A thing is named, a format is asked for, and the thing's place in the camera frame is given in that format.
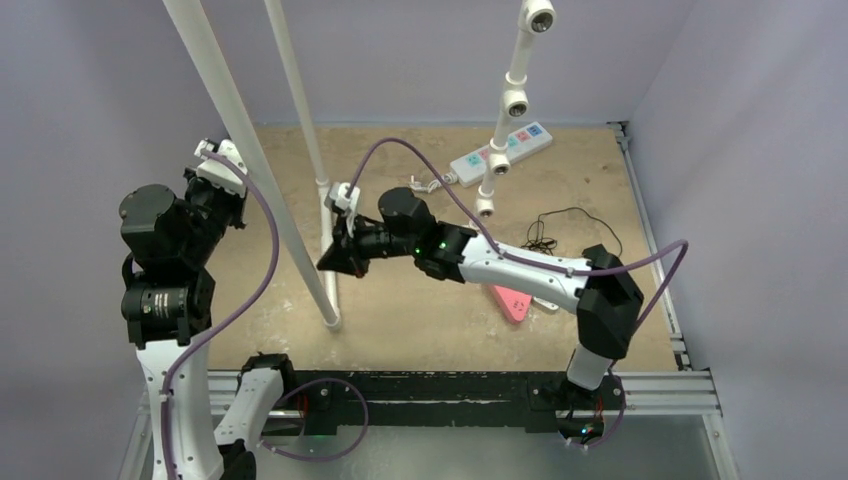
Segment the white multicolour power strip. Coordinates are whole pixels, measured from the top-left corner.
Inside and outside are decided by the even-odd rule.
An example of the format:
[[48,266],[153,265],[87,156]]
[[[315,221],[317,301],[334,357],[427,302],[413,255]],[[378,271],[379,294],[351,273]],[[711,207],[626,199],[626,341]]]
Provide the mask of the white multicolour power strip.
[[[506,156],[511,164],[517,164],[548,148],[552,143],[553,136],[550,132],[538,122],[533,122],[508,135]],[[462,187],[481,182],[489,154],[490,148],[485,145],[458,157],[450,163],[448,177]]]

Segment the pink triangular power socket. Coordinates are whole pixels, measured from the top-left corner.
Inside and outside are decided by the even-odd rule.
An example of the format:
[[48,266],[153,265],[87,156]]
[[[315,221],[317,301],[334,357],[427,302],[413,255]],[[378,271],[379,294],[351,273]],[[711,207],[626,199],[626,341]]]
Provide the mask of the pink triangular power socket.
[[525,320],[531,295],[498,285],[489,285],[488,290],[509,323],[520,324]]

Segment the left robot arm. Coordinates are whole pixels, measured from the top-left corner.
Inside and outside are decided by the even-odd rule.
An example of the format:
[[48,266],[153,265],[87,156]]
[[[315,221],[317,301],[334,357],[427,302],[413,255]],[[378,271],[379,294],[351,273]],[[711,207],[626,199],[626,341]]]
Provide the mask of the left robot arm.
[[299,382],[284,354],[250,357],[229,410],[215,423],[208,336],[215,282],[207,262],[229,228],[242,226],[245,191],[185,171],[183,196],[151,184],[121,202],[121,313],[136,349],[150,405],[153,477],[254,479],[270,412],[335,384]]

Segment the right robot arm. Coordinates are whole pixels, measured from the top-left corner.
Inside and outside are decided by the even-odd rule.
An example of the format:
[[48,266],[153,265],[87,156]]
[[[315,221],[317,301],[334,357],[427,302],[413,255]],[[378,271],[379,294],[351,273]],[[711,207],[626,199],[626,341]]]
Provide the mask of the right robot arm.
[[437,220],[407,187],[382,194],[378,220],[358,213],[359,196],[350,182],[322,188],[336,221],[318,270],[361,278],[374,259],[410,257],[435,280],[506,287],[551,302],[577,320],[577,344],[561,381],[564,399],[584,407],[599,396],[641,322],[644,295],[630,266],[602,245],[565,258],[499,243],[483,227]]

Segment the teal white plug adapter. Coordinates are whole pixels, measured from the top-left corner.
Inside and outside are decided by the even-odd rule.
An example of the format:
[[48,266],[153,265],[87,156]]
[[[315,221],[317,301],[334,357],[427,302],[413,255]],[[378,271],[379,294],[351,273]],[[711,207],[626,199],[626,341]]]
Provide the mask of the teal white plug adapter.
[[556,304],[554,304],[554,303],[552,303],[552,302],[549,302],[549,301],[547,301],[547,300],[544,300],[544,299],[538,298],[538,297],[534,297],[534,298],[532,299],[532,302],[533,302],[533,304],[534,304],[535,306],[537,306],[538,308],[540,308],[540,309],[542,309],[542,310],[545,310],[545,311],[547,311],[547,312],[550,312],[550,313],[555,313],[555,312],[557,312],[557,311],[559,310],[559,306],[558,306],[558,305],[556,305]]

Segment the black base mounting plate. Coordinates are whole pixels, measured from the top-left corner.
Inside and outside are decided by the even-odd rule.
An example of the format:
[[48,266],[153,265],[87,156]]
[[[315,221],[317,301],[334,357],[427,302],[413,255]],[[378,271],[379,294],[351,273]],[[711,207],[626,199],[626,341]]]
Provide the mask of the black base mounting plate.
[[272,411],[304,420],[308,435],[362,424],[594,435],[624,405],[618,380],[605,377],[598,390],[586,392],[556,371],[295,370],[283,378]]

